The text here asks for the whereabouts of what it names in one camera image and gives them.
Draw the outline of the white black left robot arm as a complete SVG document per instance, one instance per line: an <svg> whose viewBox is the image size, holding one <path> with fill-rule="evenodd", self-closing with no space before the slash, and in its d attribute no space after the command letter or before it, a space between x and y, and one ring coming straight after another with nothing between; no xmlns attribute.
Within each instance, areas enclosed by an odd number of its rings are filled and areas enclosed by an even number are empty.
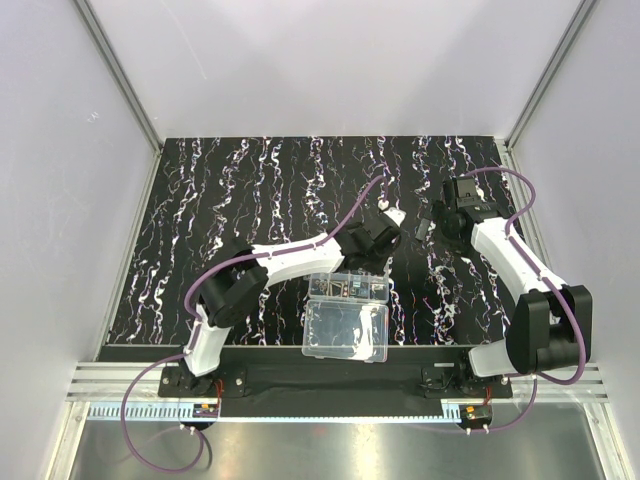
<svg viewBox="0 0 640 480"><path fill-rule="evenodd" d="M188 290L194 315L180 361L183 385L208 386L231 329L258 308L264 292L306 279L302 352L316 359L382 363L387 358L389 261L401 243L404 212L389 208L306 241L282 245L232 243L231 256Z"/></svg>

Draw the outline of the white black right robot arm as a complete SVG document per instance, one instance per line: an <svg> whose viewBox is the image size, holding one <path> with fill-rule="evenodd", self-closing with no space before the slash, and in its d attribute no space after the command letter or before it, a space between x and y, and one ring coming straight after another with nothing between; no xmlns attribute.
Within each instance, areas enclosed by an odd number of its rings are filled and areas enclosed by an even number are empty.
<svg viewBox="0 0 640 480"><path fill-rule="evenodd" d="M536 375L557 385L579 381L591 355L593 297L583 285L554 274L518 235L518 213L483 199L472 175L442 184L428 222L450 252L481 255L507 287L515 309L503 339L471 348L463 380Z"/></svg>

